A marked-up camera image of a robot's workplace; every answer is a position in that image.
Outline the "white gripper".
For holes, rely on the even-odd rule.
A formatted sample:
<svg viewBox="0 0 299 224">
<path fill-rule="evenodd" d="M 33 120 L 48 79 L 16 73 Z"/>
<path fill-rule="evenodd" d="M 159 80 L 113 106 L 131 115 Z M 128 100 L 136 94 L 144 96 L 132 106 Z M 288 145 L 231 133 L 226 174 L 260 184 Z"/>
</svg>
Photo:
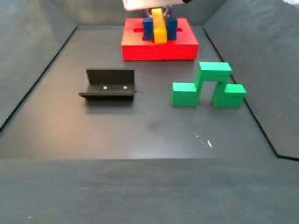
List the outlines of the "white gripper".
<svg viewBox="0 0 299 224">
<path fill-rule="evenodd" d="M 167 20 L 172 16 L 172 5 L 186 4 L 187 0 L 123 0 L 124 9 L 127 11 L 144 10 L 148 18 L 152 17 L 152 8 L 163 6 L 163 17 Z"/>
</svg>

